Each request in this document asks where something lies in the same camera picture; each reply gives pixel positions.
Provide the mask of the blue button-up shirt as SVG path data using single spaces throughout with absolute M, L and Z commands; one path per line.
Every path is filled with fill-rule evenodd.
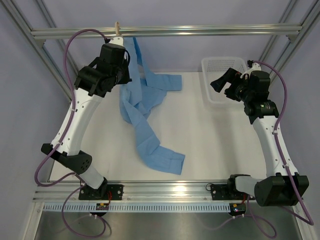
M 136 38 L 125 39 L 124 46 L 130 54 L 128 69 L 132 81 L 120 87 L 119 110 L 123 120 L 134 128 L 136 151 L 147 167 L 180 175 L 185 155 L 161 146 L 148 123 L 148 117 L 152 108 L 160 105 L 168 92 L 182 90 L 182 76 L 152 72 Z

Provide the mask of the beige wooden clothes hanger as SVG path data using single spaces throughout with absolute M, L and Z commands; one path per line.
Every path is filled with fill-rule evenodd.
M 115 36 L 116 37 L 120 37 L 121 33 L 120 33 L 120 23 L 118 21 L 115 22 L 114 24 L 114 29 L 115 29 Z

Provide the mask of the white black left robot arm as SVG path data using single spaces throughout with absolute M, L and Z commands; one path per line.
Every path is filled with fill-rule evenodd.
M 57 135 L 44 143 L 41 152 L 76 173 L 84 182 L 81 200 L 102 200 L 108 195 L 108 181 L 93 166 L 92 156 L 81 150 L 88 124 L 106 93 L 131 81 L 130 55 L 118 38 L 101 47 L 98 57 L 83 67 L 74 83 L 75 99 Z

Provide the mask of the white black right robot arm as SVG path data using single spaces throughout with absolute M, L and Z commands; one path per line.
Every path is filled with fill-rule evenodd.
M 269 99 L 270 75 L 260 66 L 245 73 L 229 68 L 211 82 L 216 92 L 224 90 L 227 98 L 243 102 L 244 112 L 254 128 L 266 166 L 266 178 L 256 179 L 247 174 L 232 174 L 226 192 L 233 199 L 251 195 L 261 207 L 295 206 L 309 187 L 308 177 L 300 175 L 294 166 L 282 137 L 276 104 Z

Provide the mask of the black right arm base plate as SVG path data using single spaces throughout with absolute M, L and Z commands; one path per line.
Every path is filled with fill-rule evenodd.
M 235 190 L 232 186 L 228 184 L 209 184 L 209 191 L 212 200 L 237 200 L 242 201 L 244 199 L 244 194 Z

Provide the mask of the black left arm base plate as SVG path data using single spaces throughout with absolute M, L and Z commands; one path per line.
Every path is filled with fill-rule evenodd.
M 103 184 L 98 189 L 93 189 L 85 185 L 79 191 L 78 199 L 82 201 L 121 201 L 123 197 L 123 187 L 122 184 Z

